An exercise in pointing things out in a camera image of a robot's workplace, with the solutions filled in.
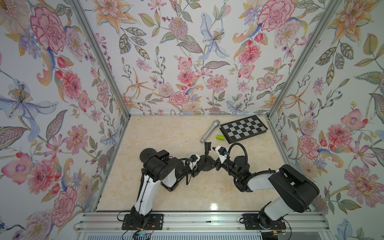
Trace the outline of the black round stand base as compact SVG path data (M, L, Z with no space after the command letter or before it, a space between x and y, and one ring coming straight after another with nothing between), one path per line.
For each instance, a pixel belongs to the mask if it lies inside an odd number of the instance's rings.
M216 161L212 157L208 155L203 155L197 163L198 170L203 172L209 172L215 167L215 162Z

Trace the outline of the black stand pole with clip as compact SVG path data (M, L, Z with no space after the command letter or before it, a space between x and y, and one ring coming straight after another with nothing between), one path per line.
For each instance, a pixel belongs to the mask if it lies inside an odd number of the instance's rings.
M211 163L211 157L209 156L209 153L211 151L211 146L212 146L211 142L204 142L204 147L205 147L204 163L208 163L208 164Z

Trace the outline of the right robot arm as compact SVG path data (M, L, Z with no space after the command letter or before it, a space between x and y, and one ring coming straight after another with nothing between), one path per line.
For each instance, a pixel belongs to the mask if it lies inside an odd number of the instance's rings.
M213 147L218 154L214 167L224 169L233 177L235 187L242 193L259 190L276 190L279 197L267 203L253 220L262 230L272 229L275 225L282 227L284 217L292 212L303 213L320 194L319 188L307 177L290 165L282 165L278 170L250 172L248 153L240 143L232 144L227 150L224 147Z

